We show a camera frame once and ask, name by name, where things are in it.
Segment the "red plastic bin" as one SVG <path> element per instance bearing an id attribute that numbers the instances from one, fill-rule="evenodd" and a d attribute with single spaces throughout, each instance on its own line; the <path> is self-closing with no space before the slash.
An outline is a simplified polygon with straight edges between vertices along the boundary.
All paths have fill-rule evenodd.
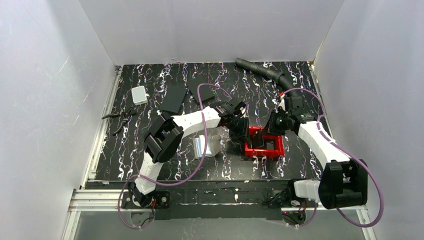
<path id="1" fill-rule="evenodd" d="M 264 128 L 250 126 L 248 128 L 248 140 L 244 143 L 244 156 L 246 158 L 284 157 L 285 150 L 282 135 L 270 135 L 263 133 Z"/>

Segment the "grey leather card holder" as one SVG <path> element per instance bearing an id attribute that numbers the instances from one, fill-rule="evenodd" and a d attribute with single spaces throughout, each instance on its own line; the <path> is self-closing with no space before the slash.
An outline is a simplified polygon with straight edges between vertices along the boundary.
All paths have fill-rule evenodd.
<path id="1" fill-rule="evenodd" d="M 220 135 L 209 135 L 207 142 L 205 136 L 200 135 L 193 139 L 194 157 L 195 159 L 201 159 L 206 147 L 205 158 L 211 158 L 216 156 L 222 151 L 221 136 Z"/>

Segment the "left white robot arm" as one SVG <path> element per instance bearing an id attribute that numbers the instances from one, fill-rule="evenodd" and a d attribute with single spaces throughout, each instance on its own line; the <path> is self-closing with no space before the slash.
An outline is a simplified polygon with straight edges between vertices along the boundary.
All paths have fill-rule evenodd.
<path id="1" fill-rule="evenodd" d="M 185 115 L 162 113 L 144 137 L 143 162 L 137 175 L 130 178 L 128 191 L 142 208 L 149 206 L 152 193 L 159 185 L 157 178 L 165 162 L 177 152 L 183 138 L 202 130 L 225 127 L 240 143 L 248 140 L 248 105 L 230 99 L 202 107 Z"/>

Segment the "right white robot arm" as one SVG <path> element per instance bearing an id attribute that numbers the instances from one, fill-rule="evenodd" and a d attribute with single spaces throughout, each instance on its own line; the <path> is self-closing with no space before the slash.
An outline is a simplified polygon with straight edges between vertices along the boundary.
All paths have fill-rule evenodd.
<path id="1" fill-rule="evenodd" d="M 320 179 L 292 179 L 284 197 L 288 201 L 308 199 L 326 209 L 362 206 L 368 200 L 368 177 L 364 162 L 357 163 L 337 149 L 335 140 L 303 104 L 301 96 L 282 95 L 264 128 L 272 136 L 293 132 L 306 143 L 323 167 Z"/>

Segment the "black flat box right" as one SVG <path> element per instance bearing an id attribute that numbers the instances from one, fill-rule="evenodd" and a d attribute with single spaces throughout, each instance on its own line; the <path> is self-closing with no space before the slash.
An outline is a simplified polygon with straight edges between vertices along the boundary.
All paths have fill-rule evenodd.
<path id="1" fill-rule="evenodd" d="M 203 79 L 191 79 L 191 80 L 188 80 L 186 83 L 188 90 L 190 91 L 190 93 L 192 94 L 192 96 L 194 97 L 197 103 L 200 102 L 198 98 L 198 86 L 204 83 L 206 83 L 206 81 Z M 200 98 L 202 103 L 206 103 L 215 98 L 213 91 L 208 86 L 200 87 L 199 93 L 200 93 Z"/>

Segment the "black flat box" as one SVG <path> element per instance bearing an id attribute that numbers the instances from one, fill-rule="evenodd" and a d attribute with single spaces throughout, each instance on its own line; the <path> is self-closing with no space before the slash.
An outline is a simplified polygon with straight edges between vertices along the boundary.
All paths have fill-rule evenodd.
<path id="1" fill-rule="evenodd" d="M 184 98 L 187 94 L 187 89 L 182 86 L 171 85 L 168 87 L 165 97 L 159 106 L 160 111 L 165 111 L 171 114 L 178 114 L 182 107 Z"/>
<path id="2" fill-rule="evenodd" d="M 186 83 L 188 90 L 190 91 L 190 93 L 192 94 L 192 96 L 194 97 L 197 103 L 200 102 L 198 98 L 198 86 L 204 83 L 206 83 L 206 81 L 203 79 L 191 79 L 191 80 L 188 80 Z M 199 93 L 200 93 L 200 98 L 202 103 L 206 103 L 215 98 L 213 91 L 208 86 L 200 87 Z"/>

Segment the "black flat box left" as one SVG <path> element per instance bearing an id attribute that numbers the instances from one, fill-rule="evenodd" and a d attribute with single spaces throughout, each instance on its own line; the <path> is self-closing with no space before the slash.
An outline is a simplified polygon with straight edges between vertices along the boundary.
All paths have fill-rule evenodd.
<path id="1" fill-rule="evenodd" d="M 182 86 L 171 85 L 168 87 L 165 97 L 159 106 L 160 111 L 165 111 L 171 114 L 178 114 L 182 107 L 184 98 L 187 94 L 187 89 Z"/>

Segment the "white square box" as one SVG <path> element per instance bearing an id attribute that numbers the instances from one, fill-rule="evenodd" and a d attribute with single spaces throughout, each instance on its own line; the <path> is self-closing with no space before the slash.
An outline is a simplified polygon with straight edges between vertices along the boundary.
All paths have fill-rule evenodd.
<path id="1" fill-rule="evenodd" d="M 136 106 L 146 104 L 148 95 L 144 86 L 137 86 L 131 89 L 132 101 Z"/>

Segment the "black pliers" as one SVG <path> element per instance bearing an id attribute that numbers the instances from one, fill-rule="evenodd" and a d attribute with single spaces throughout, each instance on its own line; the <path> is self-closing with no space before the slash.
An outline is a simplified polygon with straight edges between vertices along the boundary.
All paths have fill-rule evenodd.
<path id="1" fill-rule="evenodd" d="M 124 126 L 130 121 L 130 118 L 137 114 L 138 114 L 137 111 L 131 107 L 129 109 L 121 109 L 119 112 L 108 113 L 102 116 L 101 119 L 102 120 L 104 119 L 118 120 L 119 125 L 117 129 L 112 133 L 113 136 L 116 136 L 124 129 Z"/>

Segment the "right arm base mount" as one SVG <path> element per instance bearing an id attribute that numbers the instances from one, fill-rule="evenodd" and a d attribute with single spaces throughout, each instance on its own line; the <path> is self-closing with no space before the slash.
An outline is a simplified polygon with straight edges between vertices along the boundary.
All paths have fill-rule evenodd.
<path id="1" fill-rule="evenodd" d="M 294 228 L 308 225 L 315 217 L 319 204 L 306 198 L 291 197 L 288 190 L 276 193 L 274 196 L 264 200 L 262 205 L 270 209 L 282 210 L 282 219 L 285 224 Z"/>

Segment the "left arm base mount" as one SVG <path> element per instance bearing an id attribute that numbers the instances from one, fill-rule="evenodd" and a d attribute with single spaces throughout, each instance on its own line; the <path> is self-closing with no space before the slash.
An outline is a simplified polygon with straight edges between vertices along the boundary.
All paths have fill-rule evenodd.
<path id="1" fill-rule="evenodd" d="M 123 193 L 120 207 L 122 209 L 167 209 L 170 206 L 169 191 L 153 191 L 147 196 L 141 196 L 141 203 L 137 196 L 129 191 Z"/>

